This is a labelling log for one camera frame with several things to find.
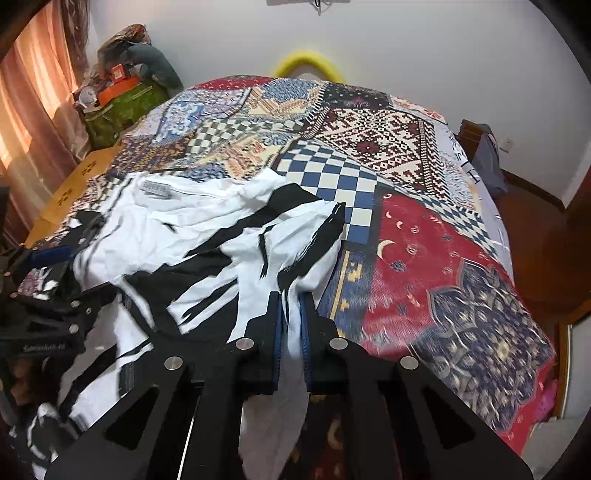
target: patchwork bedspread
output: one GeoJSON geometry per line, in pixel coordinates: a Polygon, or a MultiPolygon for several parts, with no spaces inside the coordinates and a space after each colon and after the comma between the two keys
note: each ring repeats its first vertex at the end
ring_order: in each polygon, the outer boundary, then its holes
{"type": "MultiPolygon", "coordinates": [[[[555,353],[499,262],[480,179],[441,115],[361,87],[234,76],[178,94],[122,145],[111,183],[132,171],[205,181],[271,167],[343,202],[320,313],[373,355],[420,358],[521,451],[555,353]]],[[[322,478],[342,468],[338,409],[313,397],[302,434],[328,438],[310,453],[332,459],[322,478]]],[[[285,472],[300,469],[302,448],[285,472]]]]}

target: yellow object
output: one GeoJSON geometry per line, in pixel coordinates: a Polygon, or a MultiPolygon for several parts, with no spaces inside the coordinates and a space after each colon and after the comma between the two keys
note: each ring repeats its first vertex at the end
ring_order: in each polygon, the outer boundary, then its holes
{"type": "Polygon", "coordinates": [[[80,162],[75,170],[61,184],[53,197],[46,203],[33,228],[25,241],[25,246],[31,248],[35,242],[41,240],[57,230],[61,221],[66,217],[74,200],[86,190],[86,181],[96,175],[104,173],[113,162],[121,147],[110,147],[90,152],[80,162]]]}
{"type": "Polygon", "coordinates": [[[272,77],[288,77],[296,67],[312,65],[321,71],[327,80],[335,83],[345,83],[345,78],[331,62],[322,55],[311,50],[299,50],[285,57],[275,68],[272,77]]]}

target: orange box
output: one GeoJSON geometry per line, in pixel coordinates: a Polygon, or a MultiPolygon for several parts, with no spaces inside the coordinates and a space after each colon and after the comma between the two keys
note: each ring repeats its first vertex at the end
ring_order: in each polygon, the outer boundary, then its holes
{"type": "Polygon", "coordinates": [[[105,106],[113,98],[121,95],[122,93],[131,90],[133,87],[139,84],[139,78],[131,77],[130,79],[121,80],[119,83],[114,83],[108,86],[105,90],[99,93],[99,103],[101,106],[105,106]]]}

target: green bag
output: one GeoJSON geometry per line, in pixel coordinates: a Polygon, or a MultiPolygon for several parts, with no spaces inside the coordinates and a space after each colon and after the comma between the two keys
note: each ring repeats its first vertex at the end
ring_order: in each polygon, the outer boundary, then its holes
{"type": "Polygon", "coordinates": [[[156,84],[140,83],[113,98],[96,112],[84,113],[86,129],[94,150],[112,147],[119,134],[150,110],[168,100],[166,91],[156,84]]]}

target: clothing label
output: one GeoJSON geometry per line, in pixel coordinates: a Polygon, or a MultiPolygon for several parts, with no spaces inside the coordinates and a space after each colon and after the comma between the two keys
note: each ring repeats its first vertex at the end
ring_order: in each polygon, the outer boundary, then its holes
{"type": "Polygon", "coordinates": [[[146,180],[141,189],[151,195],[169,199],[171,195],[170,185],[167,183],[158,183],[156,181],[146,180]]]}

